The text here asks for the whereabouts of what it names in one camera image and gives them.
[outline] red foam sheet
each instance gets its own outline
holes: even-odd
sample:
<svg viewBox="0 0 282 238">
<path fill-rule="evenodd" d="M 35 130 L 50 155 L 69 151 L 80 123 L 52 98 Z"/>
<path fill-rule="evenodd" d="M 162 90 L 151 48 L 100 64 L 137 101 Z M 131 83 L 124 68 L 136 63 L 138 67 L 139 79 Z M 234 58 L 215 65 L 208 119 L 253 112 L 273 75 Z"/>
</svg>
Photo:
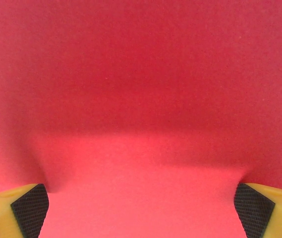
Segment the red foam sheet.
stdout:
<svg viewBox="0 0 282 238">
<path fill-rule="evenodd" d="M 245 237 L 282 188 L 282 2 L 0 2 L 0 190 L 50 237 Z"/>
</svg>

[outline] red background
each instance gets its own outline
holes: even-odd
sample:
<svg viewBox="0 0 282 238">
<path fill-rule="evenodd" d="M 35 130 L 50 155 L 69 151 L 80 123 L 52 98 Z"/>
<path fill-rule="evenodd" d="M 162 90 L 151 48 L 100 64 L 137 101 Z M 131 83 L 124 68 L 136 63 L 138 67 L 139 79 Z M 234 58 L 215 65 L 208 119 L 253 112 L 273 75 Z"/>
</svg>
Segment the red background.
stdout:
<svg viewBox="0 0 282 238">
<path fill-rule="evenodd" d="M 50 237 L 243 238 L 282 188 L 282 1 L 0 1 L 0 190 Z"/>
</svg>

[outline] red fabric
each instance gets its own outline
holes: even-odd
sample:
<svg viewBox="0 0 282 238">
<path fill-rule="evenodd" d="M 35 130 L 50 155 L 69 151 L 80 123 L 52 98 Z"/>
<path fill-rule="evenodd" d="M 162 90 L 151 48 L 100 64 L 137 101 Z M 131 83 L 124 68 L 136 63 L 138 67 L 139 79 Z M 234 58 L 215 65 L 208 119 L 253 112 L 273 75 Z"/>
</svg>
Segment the red fabric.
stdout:
<svg viewBox="0 0 282 238">
<path fill-rule="evenodd" d="M 50 237 L 245 234 L 282 188 L 282 1 L 0 1 L 0 190 Z"/>
</svg>

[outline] pink surface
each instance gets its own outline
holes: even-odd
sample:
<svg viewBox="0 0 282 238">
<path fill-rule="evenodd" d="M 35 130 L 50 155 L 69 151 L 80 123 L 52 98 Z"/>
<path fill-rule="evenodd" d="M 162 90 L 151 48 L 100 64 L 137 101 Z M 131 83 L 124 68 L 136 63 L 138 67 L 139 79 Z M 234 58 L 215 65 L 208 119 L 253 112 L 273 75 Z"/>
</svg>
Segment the pink surface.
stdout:
<svg viewBox="0 0 282 238">
<path fill-rule="evenodd" d="M 234 237 L 282 188 L 282 2 L 0 2 L 0 190 L 41 238 Z"/>
</svg>

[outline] black rubber pad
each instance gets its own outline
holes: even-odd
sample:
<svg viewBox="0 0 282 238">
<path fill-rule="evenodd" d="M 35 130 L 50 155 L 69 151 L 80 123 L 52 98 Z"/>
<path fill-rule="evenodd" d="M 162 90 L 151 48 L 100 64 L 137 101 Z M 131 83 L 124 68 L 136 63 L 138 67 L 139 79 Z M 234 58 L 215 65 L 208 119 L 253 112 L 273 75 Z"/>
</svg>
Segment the black rubber pad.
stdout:
<svg viewBox="0 0 282 238">
<path fill-rule="evenodd" d="M 234 206 L 248 238 L 262 238 L 275 203 L 245 183 L 240 183 Z"/>
<path fill-rule="evenodd" d="M 38 184 L 11 204 L 24 238 L 38 238 L 49 201 L 45 186 Z"/>
</svg>

